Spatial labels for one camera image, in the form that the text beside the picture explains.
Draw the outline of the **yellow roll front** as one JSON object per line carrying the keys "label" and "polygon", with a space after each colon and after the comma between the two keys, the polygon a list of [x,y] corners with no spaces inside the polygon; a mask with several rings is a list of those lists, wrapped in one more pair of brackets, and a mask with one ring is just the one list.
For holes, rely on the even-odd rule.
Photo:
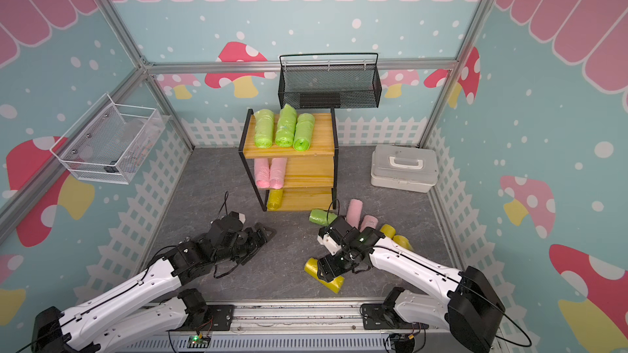
{"label": "yellow roll front", "polygon": [[338,294],[340,289],[342,289],[344,284],[343,276],[339,276],[334,278],[331,282],[326,282],[318,276],[318,261],[315,258],[310,258],[305,266],[304,271],[306,271],[312,278],[316,279],[319,283],[325,286],[327,289],[330,289],[334,294]]}

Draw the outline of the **green roll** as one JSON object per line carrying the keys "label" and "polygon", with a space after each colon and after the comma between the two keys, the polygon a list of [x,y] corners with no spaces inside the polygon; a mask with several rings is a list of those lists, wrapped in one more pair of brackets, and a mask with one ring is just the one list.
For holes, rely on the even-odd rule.
{"label": "green roll", "polygon": [[328,227],[338,216],[330,211],[313,209],[309,215],[309,222],[321,227]]}
{"label": "green roll", "polygon": [[254,114],[255,127],[253,142],[257,148],[268,149],[273,145],[275,115],[269,109]]}
{"label": "green roll", "polygon": [[290,148],[294,144],[298,114],[290,104],[285,104],[281,109],[276,124],[275,143],[281,148]]}
{"label": "green roll", "polygon": [[294,132],[293,147],[295,150],[303,152],[310,149],[315,123],[316,119],[313,114],[299,115]]}

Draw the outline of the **pink roll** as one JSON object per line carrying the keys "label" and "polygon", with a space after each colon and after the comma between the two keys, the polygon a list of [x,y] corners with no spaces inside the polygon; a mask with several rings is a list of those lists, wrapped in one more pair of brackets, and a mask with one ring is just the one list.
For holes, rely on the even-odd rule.
{"label": "pink roll", "polygon": [[366,230],[366,228],[377,229],[379,220],[377,217],[371,215],[365,215],[359,225],[360,231]]}
{"label": "pink roll", "polygon": [[284,187],[287,158],[273,158],[270,165],[270,188],[280,190]]}
{"label": "pink roll", "polygon": [[254,183],[259,189],[270,187],[270,163],[268,159],[255,159],[253,162]]}
{"label": "pink roll", "polygon": [[363,210],[363,202],[359,199],[351,199],[346,214],[346,222],[351,227],[359,228],[361,223],[361,212]]}

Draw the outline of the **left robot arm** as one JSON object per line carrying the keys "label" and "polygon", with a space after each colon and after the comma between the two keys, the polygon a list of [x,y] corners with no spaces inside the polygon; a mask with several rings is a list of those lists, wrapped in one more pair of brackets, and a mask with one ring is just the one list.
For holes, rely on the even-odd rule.
{"label": "left robot arm", "polygon": [[34,321],[31,352],[116,352],[157,333],[180,328],[196,338],[231,327],[231,305],[210,306],[191,281],[218,265],[245,265],[276,235],[276,230],[245,224],[245,215],[222,206],[209,230],[192,240],[168,245],[147,268],[104,294],[63,311],[49,307]]}

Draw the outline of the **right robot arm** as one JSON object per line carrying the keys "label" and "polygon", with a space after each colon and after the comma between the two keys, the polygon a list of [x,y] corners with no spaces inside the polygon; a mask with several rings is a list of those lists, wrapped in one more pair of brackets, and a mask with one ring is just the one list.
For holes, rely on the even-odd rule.
{"label": "right robot arm", "polygon": [[430,328],[448,331],[471,352],[489,352],[507,318],[505,306],[487,277],[472,266],[464,271],[430,261],[373,227],[359,230],[342,216],[325,212],[317,239],[328,255],[317,259],[316,277],[331,284],[359,266],[395,275],[419,289],[395,287],[381,303],[360,308],[366,330],[388,331],[384,349],[419,352],[414,339]]}

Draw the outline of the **wooden three-tier shelf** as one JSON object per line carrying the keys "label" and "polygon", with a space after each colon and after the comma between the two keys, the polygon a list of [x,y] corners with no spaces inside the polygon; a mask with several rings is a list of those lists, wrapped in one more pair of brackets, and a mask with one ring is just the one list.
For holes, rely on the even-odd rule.
{"label": "wooden three-tier shelf", "polygon": [[255,118],[252,109],[247,111],[238,153],[264,212],[268,210],[269,191],[260,189],[253,177],[250,160],[286,158],[286,175],[279,212],[326,209],[337,199],[339,141],[335,111],[315,113],[312,145],[299,152],[277,145],[260,149],[254,145]]}

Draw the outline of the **green circuit board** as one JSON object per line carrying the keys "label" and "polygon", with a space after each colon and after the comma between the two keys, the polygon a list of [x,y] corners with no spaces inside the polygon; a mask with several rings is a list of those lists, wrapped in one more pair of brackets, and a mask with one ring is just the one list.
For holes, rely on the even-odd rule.
{"label": "green circuit board", "polygon": [[188,339],[188,349],[208,349],[211,343],[211,336],[195,335]]}

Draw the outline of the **white plastic storage box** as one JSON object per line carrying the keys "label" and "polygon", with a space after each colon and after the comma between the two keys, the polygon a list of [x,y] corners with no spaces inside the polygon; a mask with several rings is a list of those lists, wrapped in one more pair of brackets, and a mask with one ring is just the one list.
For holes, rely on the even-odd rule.
{"label": "white plastic storage box", "polygon": [[433,150],[377,145],[372,154],[372,186],[428,193],[437,182],[438,163]]}

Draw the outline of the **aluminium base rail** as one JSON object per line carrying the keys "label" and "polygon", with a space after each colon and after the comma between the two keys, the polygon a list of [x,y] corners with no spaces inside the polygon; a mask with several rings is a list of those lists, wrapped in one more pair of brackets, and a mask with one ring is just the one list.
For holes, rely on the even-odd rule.
{"label": "aluminium base rail", "polygon": [[[211,336],[208,349],[188,349],[191,330],[157,333],[116,352],[394,352],[384,349],[388,331],[366,330],[360,308],[377,300],[320,302],[249,301],[233,307],[227,331]],[[469,352],[448,331],[430,328],[414,339],[419,352]]]}

